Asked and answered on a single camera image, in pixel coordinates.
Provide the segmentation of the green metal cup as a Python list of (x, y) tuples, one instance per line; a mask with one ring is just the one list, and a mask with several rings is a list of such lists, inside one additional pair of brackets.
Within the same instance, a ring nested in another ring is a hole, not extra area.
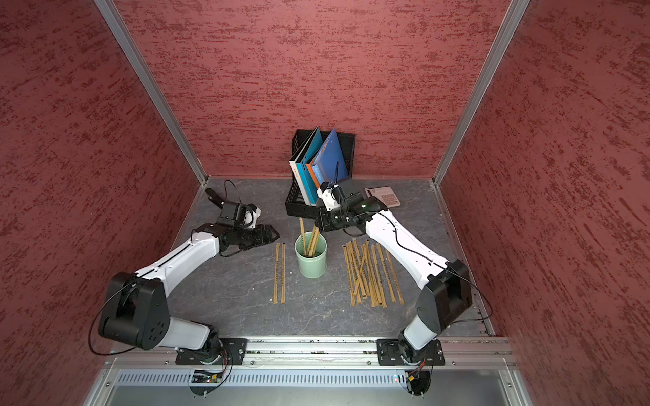
[(311, 247), (311, 235), (312, 232), (306, 233), (305, 237), (300, 235), (295, 241), (294, 250), (301, 274), (306, 278), (316, 279), (323, 276), (327, 270), (328, 244), (322, 235), (318, 235), (314, 256), (307, 256), (305, 250)]

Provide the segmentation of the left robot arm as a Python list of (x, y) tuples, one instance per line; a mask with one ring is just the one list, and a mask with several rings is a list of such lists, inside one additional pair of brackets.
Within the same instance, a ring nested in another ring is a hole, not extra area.
[(260, 224), (261, 211), (254, 205), (232, 201), (219, 203), (217, 221), (204, 223), (182, 245), (137, 272), (120, 272), (108, 284), (106, 299), (93, 321), (100, 337), (135, 348), (174, 348), (204, 365), (228, 356), (212, 326), (172, 317), (168, 297), (203, 263), (270, 245), (279, 233)]

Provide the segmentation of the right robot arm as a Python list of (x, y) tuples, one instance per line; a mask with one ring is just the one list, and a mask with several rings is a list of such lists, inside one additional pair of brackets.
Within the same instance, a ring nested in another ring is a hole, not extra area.
[(319, 210), (316, 226), (325, 232), (358, 228), (382, 245), (406, 269), (421, 289), (416, 315), (399, 334), (402, 358), (415, 364), (431, 341), (472, 307), (469, 270), (428, 249), (404, 228), (387, 206), (372, 197), (338, 208)]

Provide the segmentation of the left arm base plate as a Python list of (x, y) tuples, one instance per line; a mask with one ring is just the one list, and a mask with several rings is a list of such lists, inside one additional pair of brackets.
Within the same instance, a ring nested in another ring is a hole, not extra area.
[(245, 338), (215, 338), (209, 340), (202, 349), (177, 350), (176, 365), (224, 366), (242, 365), (248, 340)]

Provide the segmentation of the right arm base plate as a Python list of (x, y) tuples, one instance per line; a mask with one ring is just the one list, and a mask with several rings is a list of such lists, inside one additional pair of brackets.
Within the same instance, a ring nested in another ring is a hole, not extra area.
[(421, 349), (411, 348), (404, 339), (378, 339), (376, 345), (378, 363), (382, 366), (445, 365), (442, 345), (437, 339), (430, 341)]

